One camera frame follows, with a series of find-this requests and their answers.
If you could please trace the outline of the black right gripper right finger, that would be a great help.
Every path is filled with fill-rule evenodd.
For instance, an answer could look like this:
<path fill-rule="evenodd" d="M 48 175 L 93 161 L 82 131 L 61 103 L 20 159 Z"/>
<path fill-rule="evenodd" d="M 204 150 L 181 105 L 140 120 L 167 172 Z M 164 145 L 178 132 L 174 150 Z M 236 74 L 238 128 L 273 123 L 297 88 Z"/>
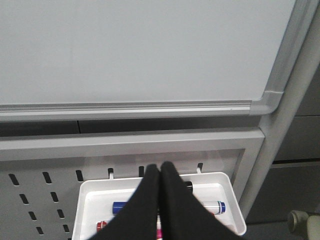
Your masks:
<path fill-rule="evenodd" d="M 164 240 L 239 240 L 187 189 L 174 164 L 160 167 L 159 214 Z"/>

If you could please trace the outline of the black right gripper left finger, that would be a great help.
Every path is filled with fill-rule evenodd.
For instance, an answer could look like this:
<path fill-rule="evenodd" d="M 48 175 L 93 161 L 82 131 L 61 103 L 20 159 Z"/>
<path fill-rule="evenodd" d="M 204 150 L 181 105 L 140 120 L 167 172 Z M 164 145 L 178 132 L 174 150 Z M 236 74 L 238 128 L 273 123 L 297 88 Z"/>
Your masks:
<path fill-rule="evenodd" d="M 125 206 L 92 238 L 94 240 L 155 240 L 159 187 L 160 172 L 155 164 L 150 164 Z"/>

